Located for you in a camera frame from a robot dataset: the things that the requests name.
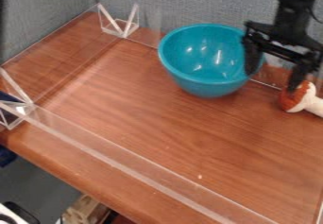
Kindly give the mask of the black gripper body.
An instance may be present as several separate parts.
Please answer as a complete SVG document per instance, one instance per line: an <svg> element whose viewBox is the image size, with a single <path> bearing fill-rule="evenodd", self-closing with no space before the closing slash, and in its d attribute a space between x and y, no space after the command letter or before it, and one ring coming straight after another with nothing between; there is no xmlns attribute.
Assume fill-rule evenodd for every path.
<svg viewBox="0 0 323 224"><path fill-rule="evenodd" d="M292 63L308 62L320 64L323 44L307 33L311 11L279 7L272 24L255 21L244 23L244 40L251 40L263 54L275 56Z"/></svg>

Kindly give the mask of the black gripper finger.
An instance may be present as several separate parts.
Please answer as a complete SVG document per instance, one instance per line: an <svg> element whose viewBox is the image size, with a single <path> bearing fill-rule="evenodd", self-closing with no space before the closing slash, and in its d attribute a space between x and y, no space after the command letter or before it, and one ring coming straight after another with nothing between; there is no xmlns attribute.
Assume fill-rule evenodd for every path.
<svg viewBox="0 0 323 224"><path fill-rule="evenodd" d="M291 70L288 78L288 92L292 93L300 83L304 81L307 75L315 70L315 64L308 62L298 62Z"/></svg>
<svg viewBox="0 0 323 224"><path fill-rule="evenodd" d="M251 41L243 41L244 46L244 72L248 76L254 75L260 68L263 52L259 46Z"/></svg>

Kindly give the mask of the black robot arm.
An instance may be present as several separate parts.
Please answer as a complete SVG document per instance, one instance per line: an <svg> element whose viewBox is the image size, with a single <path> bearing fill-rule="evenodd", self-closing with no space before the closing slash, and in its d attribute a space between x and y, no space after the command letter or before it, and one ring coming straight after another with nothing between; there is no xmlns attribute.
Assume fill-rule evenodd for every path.
<svg viewBox="0 0 323 224"><path fill-rule="evenodd" d="M315 72L323 61L323 43L307 33L315 0L278 0L279 6L271 25L247 21L242 37L244 72L254 75L260 67L263 53L295 64L287 90L295 91L308 73Z"/></svg>

